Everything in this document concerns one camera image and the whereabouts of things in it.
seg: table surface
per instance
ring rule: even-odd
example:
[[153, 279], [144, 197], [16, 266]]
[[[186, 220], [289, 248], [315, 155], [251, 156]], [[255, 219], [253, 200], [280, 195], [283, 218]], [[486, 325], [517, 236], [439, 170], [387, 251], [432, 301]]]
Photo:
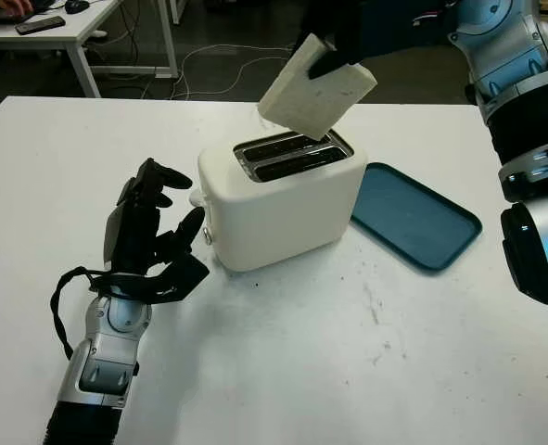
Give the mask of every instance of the table surface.
[[[507, 204], [478, 111], [361, 105], [336, 128], [473, 211], [483, 234], [437, 276], [354, 227], [242, 274], [197, 239], [211, 274], [155, 308], [116, 443], [548, 444], [548, 308], [507, 271]], [[1, 104], [0, 444], [41, 442], [67, 365], [49, 298], [62, 273], [102, 266], [105, 221], [138, 166], [153, 157], [196, 181], [203, 148], [279, 131], [254, 104]], [[170, 196], [161, 230], [191, 209], [187, 192]], [[92, 297], [84, 280], [64, 290], [72, 343]]]
[[[61, 16], [66, 20], [66, 26], [28, 35], [19, 35], [14, 29], [15, 25], [0, 25], [0, 43], [81, 42], [107, 18], [120, 2], [121, 0], [100, 0], [97, 3], [91, 3], [88, 9], [78, 14], [67, 14], [62, 8], [49, 11], [44, 15], [33, 16], [26, 22]], [[63, 3], [64, 0], [57, 0], [54, 6], [63, 5]]]

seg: robotic arm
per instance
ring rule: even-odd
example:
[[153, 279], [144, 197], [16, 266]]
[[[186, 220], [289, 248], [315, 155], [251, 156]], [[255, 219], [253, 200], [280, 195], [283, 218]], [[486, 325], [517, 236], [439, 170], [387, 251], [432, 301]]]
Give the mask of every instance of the robotic arm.
[[537, 0], [314, 0], [299, 40], [333, 34], [337, 51], [312, 79], [346, 63], [445, 38], [469, 64], [470, 101], [479, 106], [514, 203], [502, 215], [504, 252], [518, 289], [548, 305], [548, 23]]
[[[172, 201], [163, 187], [186, 189], [191, 180], [148, 159], [123, 188], [105, 232], [106, 272], [83, 267], [66, 273], [51, 298], [55, 327], [70, 364], [47, 426], [45, 445], [110, 444], [137, 375], [137, 347], [152, 314], [151, 305], [181, 301], [208, 269], [191, 255], [191, 242], [204, 210], [192, 210], [176, 232], [157, 236], [159, 209]], [[161, 274], [148, 269], [164, 263]], [[69, 280], [86, 275], [97, 293], [86, 312], [86, 335], [73, 350], [58, 313], [59, 293]]]

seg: dark stain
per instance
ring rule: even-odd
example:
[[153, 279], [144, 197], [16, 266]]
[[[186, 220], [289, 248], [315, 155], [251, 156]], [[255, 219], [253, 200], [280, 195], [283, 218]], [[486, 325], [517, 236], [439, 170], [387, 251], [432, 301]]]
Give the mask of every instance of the dark stain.
[[370, 314], [373, 317], [373, 321], [375, 322], [375, 324], [378, 324], [378, 315], [373, 304], [373, 291], [370, 290], [370, 287], [368, 287], [368, 284], [366, 283], [364, 283], [363, 285], [363, 291], [368, 297], [368, 310], [370, 311]]

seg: white toaster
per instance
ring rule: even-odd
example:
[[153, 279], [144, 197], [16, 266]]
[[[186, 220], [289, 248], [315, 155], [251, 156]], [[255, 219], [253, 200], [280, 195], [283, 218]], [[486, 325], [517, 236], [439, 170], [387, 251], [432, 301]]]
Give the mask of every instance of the white toaster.
[[330, 132], [284, 133], [199, 156], [204, 235], [225, 267], [249, 271], [340, 238], [366, 154]]

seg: toaster slot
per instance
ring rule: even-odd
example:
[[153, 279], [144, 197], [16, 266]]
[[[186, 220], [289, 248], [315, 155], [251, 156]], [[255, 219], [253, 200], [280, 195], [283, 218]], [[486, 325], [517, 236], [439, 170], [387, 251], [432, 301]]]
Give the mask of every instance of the toaster slot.
[[344, 151], [336, 146], [332, 146], [295, 158], [258, 167], [255, 169], [255, 174], [261, 181], [266, 183], [268, 181], [273, 181], [274, 179], [280, 179], [293, 174], [316, 169], [317, 167], [323, 167], [324, 165], [337, 162], [346, 157], [347, 155]]
[[323, 167], [354, 154], [333, 130], [321, 141], [298, 133], [283, 133], [241, 144], [234, 152], [247, 176], [257, 183]]
[[262, 160], [278, 158], [294, 151], [302, 150], [303, 148], [328, 144], [329, 142], [331, 142], [329, 136], [325, 136], [322, 141], [315, 141], [310, 137], [297, 134], [288, 139], [274, 140], [269, 144], [247, 148], [243, 154], [249, 162], [260, 162]]

